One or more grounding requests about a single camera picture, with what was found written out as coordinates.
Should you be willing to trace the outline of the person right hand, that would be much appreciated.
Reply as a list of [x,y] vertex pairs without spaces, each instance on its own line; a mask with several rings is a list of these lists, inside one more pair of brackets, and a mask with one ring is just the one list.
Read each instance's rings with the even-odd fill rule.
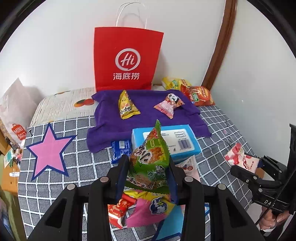
[[265,216],[259,222],[259,227],[265,232],[272,231],[277,225],[283,223],[290,217],[290,213],[285,211],[280,213],[278,216],[275,216],[271,210],[269,210]]

